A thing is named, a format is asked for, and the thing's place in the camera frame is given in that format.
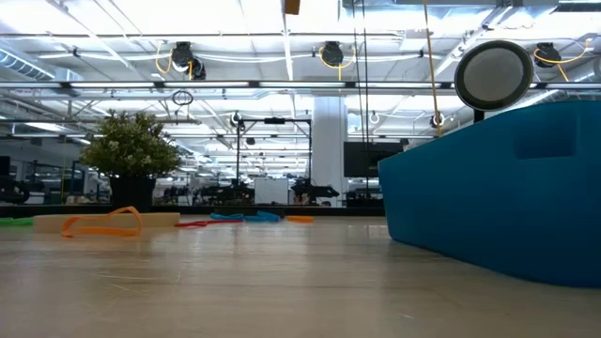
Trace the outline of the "orange wide rubber band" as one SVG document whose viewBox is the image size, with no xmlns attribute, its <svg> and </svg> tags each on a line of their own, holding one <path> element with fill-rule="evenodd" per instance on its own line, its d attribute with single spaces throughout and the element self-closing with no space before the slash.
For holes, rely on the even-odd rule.
<svg viewBox="0 0 601 338">
<path fill-rule="evenodd" d="M 82 226 L 75 230 L 70 230 L 73 225 L 77 222 L 91 221 L 91 222 L 109 222 L 113 216 L 119 214 L 131 214 L 135 221 L 136 226 L 132 229 L 107 227 L 107 226 Z M 117 237 L 136 237 L 142 231 L 143 218 L 142 215 L 135 207 L 121 207 L 114 211 L 111 211 L 100 216 L 73 216 L 66 219 L 61 227 L 60 235 L 65 238 L 73 238 L 75 235 L 103 235 L 103 236 L 117 236 Z"/>
</svg>

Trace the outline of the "long red thin rubber band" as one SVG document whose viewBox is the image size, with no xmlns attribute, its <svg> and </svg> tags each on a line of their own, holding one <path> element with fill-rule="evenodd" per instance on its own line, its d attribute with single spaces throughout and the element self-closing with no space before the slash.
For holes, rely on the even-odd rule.
<svg viewBox="0 0 601 338">
<path fill-rule="evenodd" d="M 242 220 L 201 220 L 188 223 L 176 223 L 176 228 L 208 227 L 217 224 L 242 223 Z"/>
</svg>

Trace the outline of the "teal plastic bin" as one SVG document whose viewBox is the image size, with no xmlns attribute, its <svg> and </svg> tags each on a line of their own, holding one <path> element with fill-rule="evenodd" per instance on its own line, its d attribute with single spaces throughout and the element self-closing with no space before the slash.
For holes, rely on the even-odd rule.
<svg viewBox="0 0 601 338">
<path fill-rule="evenodd" d="M 393 239 L 530 281 L 601 288 L 601 101 L 495 115 L 378 169 Z"/>
</svg>

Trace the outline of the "white board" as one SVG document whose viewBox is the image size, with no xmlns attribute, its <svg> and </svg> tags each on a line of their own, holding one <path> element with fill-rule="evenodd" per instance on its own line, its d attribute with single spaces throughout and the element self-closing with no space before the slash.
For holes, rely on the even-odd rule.
<svg viewBox="0 0 601 338">
<path fill-rule="evenodd" d="M 254 180 L 256 205 L 287 205 L 289 199 L 287 178 L 257 177 Z"/>
</svg>

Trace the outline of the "black overhead crossbar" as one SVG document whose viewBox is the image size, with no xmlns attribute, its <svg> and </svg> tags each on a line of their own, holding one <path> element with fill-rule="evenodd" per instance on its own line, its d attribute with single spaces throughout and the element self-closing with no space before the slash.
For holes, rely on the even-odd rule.
<svg viewBox="0 0 601 338">
<path fill-rule="evenodd" d="M 3 89 L 121 89 L 121 88 L 265 88 L 265 89 L 431 89 L 426 82 L 327 82 L 327 81 L 171 81 L 171 82 L 0 82 Z"/>
</svg>

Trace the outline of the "small artificial green plant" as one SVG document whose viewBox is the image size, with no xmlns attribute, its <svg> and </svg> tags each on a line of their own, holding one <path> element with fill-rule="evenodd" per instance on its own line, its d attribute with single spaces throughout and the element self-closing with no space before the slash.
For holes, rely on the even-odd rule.
<svg viewBox="0 0 601 338">
<path fill-rule="evenodd" d="M 178 169 L 181 158 L 164 125 L 154 115 L 111 112 L 98 123 L 98 133 L 85 137 L 80 162 L 109 177 L 114 207 L 153 206 L 156 181 Z"/>
</svg>

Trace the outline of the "black desk lamp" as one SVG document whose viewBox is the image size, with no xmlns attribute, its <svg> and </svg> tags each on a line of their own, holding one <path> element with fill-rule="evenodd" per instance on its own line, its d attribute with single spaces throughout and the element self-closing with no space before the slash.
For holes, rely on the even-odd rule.
<svg viewBox="0 0 601 338">
<path fill-rule="evenodd" d="M 473 111 L 473 122 L 486 112 L 508 108 L 521 100 L 532 84 L 528 52 L 514 42 L 493 40 L 471 49 L 455 70 L 456 95 Z"/>
</svg>

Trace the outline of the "black background rig frame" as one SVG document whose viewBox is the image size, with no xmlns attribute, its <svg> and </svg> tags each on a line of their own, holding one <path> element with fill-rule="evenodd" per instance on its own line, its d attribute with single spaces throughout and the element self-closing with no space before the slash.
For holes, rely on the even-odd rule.
<svg viewBox="0 0 601 338">
<path fill-rule="evenodd" d="M 294 204 L 291 187 L 301 179 L 310 180 L 313 157 L 313 128 L 309 118 L 271 116 L 238 118 L 235 122 L 235 177 L 230 193 L 240 206 L 289 206 Z M 287 178 L 287 205 L 256 205 L 257 177 Z"/>
</svg>

